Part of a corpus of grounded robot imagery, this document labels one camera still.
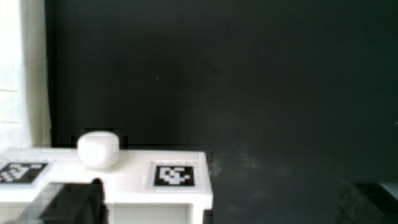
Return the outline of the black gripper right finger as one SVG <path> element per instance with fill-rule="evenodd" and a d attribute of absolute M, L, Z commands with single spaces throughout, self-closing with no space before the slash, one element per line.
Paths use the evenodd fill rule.
<path fill-rule="evenodd" d="M 398 224 L 398 182 L 344 182 L 335 224 Z"/>

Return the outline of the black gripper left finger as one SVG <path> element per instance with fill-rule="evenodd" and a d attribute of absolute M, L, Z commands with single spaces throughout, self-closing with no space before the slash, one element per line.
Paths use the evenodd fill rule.
<path fill-rule="evenodd" d="M 102 181 L 46 185 L 14 224 L 108 224 Z"/>

